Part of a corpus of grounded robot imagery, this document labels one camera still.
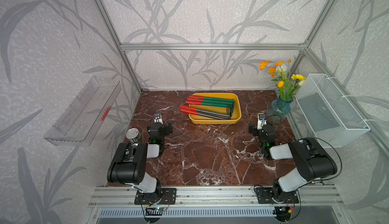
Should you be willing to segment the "green small hoe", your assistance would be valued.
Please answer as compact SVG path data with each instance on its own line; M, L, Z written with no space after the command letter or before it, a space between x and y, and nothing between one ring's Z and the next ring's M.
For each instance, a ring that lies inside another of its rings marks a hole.
M185 101L188 105L202 105L209 107L228 108L235 105L233 99L212 98L212 97L188 97Z
M214 103L234 103L235 101L233 99L227 99L227 98L218 98L218 97L207 97L207 96L200 96L200 95L190 95L187 100L190 101L205 101L205 102L214 102Z
M202 105L202 106L209 106L209 107L226 108L229 114L232 114L235 109L235 103L214 103L214 102L205 102L205 101L201 102L201 101L190 101L190 100L186 100L185 103L189 105Z

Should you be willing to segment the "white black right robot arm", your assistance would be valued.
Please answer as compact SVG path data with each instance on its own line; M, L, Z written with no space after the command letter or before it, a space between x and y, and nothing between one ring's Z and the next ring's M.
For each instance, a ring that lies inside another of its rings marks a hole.
M303 138L277 145L276 132L272 125L258 127L249 124L248 132L258 137L259 149L265 159L292 159L295 163L295 168L274 180L272 187L254 187L259 203L286 203L289 200L297 200L297 191L302 186L319 178L336 178L342 171L319 143L318 138Z

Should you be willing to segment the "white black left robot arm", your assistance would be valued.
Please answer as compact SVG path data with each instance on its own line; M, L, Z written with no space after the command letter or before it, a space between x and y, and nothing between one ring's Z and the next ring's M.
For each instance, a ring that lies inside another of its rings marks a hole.
M146 172L147 159L158 158L165 150L165 136L173 133L171 123L152 123L147 127L147 143L120 143L107 171L107 181L131 186L139 193L162 196L160 181Z

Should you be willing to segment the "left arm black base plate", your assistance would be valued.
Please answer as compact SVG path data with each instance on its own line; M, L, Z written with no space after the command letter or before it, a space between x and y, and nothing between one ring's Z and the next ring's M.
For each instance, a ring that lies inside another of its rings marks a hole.
M153 193L140 193L137 191L135 205L168 205L175 204L177 197L176 188L161 188Z

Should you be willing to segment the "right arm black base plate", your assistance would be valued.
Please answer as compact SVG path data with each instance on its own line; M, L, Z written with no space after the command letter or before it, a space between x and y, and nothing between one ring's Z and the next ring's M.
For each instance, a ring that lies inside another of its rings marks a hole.
M284 192L279 186L254 186L254 192L259 204L299 204L296 191Z

